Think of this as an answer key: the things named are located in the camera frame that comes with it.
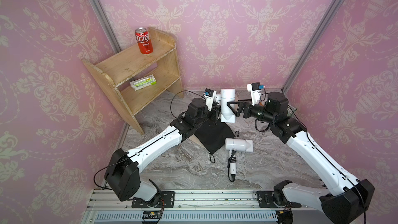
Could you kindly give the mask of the black drawstring bag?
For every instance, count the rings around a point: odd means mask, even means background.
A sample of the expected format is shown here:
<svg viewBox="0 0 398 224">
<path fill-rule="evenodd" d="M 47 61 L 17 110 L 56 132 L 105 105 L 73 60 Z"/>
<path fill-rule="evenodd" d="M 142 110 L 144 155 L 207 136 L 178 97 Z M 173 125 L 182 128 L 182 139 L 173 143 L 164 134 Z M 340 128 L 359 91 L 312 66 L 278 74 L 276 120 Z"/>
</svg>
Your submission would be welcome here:
<svg viewBox="0 0 398 224">
<path fill-rule="evenodd" d="M 220 120 L 206 121 L 196 130 L 195 136 L 209 152 L 209 160 L 215 163 L 214 153 L 225 145 L 226 138 L 239 136 L 239 131 L 233 132 L 231 127 Z"/>
</svg>

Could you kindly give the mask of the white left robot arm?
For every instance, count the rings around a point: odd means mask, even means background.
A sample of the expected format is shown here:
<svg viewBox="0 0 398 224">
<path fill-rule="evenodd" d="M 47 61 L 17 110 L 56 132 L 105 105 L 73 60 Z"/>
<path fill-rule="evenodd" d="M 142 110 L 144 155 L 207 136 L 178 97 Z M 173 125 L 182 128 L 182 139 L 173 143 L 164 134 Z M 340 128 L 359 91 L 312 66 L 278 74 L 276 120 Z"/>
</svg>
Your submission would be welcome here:
<svg viewBox="0 0 398 224">
<path fill-rule="evenodd" d="M 217 121 L 221 112 L 220 99 L 194 98 L 188 109 L 176 117 L 160 134 L 128 151 L 116 150 L 106 168 L 104 178 L 120 201 L 138 198 L 151 205 L 160 201 L 162 191 L 140 174 L 170 148 L 179 145 L 207 121 Z"/>
</svg>

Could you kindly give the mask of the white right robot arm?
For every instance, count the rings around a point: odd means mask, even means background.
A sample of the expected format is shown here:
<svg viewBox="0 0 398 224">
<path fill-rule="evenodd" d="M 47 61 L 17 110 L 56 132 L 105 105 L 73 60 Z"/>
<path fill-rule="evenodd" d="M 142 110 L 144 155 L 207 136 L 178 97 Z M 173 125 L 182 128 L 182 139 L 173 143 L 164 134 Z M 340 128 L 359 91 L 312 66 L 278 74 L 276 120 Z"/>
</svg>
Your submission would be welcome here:
<svg viewBox="0 0 398 224">
<path fill-rule="evenodd" d="M 325 184 L 324 189 L 318 189 L 282 181 L 274 187 L 276 205 L 306 205 L 323 212 L 334 224 L 350 224 L 366 215 L 375 191 L 373 184 L 344 169 L 311 137 L 303 123 L 288 116 L 289 101 L 283 93 L 269 93 L 263 106 L 239 100 L 226 102 L 223 107 L 235 116 L 268 123 L 271 132 L 300 155 Z"/>
</svg>

